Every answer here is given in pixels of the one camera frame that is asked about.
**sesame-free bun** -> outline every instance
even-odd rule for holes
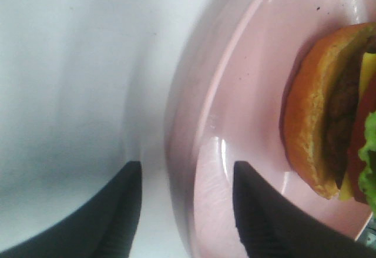
[[[287,157],[300,177],[327,199],[338,188],[323,154],[326,105],[349,59],[374,35],[376,23],[365,23],[318,40],[303,59],[287,97],[283,120]]]

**lettuce leaf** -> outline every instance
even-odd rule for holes
[[[365,120],[365,145],[359,150],[359,158],[366,163],[359,175],[359,188],[376,214],[376,112]]]

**white table surface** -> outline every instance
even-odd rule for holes
[[[132,258],[188,257],[163,120],[184,47],[213,0],[0,0],[0,251],[143,163]]]

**hamburger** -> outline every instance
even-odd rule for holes
[[[290,165],[317,194],[376,210],[376,23],[314,44],[287,95],[283,137]]]

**yellow cheese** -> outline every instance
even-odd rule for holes
[[[366,52],[363,55],[362,65],[360,69],[359,78],[359,101],[363,96],[365,89],[367,88],[373,74],[376,73],[376,53]],[[348,200],[354,196],[353,188],[351,187],[350,178],[348,177],[347,171],[345,172],[340,194],[338,199]]]

